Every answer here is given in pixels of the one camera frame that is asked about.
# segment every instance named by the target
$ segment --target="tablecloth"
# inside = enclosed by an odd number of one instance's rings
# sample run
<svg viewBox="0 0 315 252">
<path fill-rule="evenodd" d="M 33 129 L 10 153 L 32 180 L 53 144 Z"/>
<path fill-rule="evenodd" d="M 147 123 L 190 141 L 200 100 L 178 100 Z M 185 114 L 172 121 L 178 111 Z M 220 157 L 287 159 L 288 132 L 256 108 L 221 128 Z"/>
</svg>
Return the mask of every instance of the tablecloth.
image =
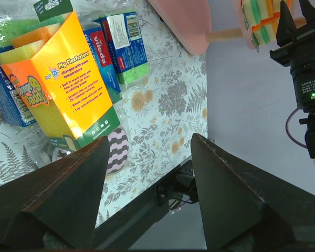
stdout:
<svg viewBox="0 0 315 252">
<path fill-rule="evenodd" d="M 110 2 L 72 1 L 77 12 Z M 106 178 L 96 227 L 188 158 L 193 133 L 207 136 L 205 55 L 188 54 L 146 0 L 133 3 L 151 74 L 117 104 L 130 154 L 127 165 Z M 37 169 L 28 150 L 43 139 L 41 129 L 18 131 L 0 113 L 0 185 Z"/>
</svg>

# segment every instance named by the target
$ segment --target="scrub daddy package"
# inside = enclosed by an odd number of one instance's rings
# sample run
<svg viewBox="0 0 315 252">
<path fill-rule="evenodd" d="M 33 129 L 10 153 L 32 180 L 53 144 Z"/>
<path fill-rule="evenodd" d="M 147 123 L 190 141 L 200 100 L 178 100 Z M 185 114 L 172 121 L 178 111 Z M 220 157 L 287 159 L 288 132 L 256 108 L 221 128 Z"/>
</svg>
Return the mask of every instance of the scrub daddy package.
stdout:
<svg viewBox="0 0 315 252">
<path fill-rule="evenodd" d="M 76 151 L 120 125 L 75 12 L 45 44 L 39 40 L 18 47 L 11 55 L 1 55 L 0 61 L 60 149 Z"/>
</svg>

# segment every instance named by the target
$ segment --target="gray floor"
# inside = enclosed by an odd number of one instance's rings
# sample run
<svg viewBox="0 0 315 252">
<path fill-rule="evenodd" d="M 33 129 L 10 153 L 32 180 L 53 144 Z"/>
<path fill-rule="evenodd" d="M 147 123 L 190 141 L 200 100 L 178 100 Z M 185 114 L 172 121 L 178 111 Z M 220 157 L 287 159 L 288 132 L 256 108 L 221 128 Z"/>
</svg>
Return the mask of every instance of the gray floor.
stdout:
<svg viewBox="0 0 315 252">
<path fill-rule="evenodd" d="M 131 249 L 206 249 L 199 203 L 154 224 Z"/>
</svg>

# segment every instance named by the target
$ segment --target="wooden handle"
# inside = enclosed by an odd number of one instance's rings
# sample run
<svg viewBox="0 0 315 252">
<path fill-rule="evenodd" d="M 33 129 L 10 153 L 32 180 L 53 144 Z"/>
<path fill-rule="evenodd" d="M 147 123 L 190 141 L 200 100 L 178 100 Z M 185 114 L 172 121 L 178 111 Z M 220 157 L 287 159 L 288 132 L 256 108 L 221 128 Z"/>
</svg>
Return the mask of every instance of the wooden handle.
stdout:
<svg viewBox="0 0 315 252">
<path fill-rule="evenodd" d="M 300 28 L 301 26 L 306 24 L 306 20 L 304 17 L 295 18 L 294 22 L 297 28 Z M 238 38 L 243 38 L 243 37 L 244 36 L 241 29 L 234 28 L 234 29 L 211 32 L 206 36 L 206 40 L 209 43 L 212 43 L 212 42 L 226 41 L 226 40 L 231 40 L 231 39 L 238 39 Z"/>
</svg>

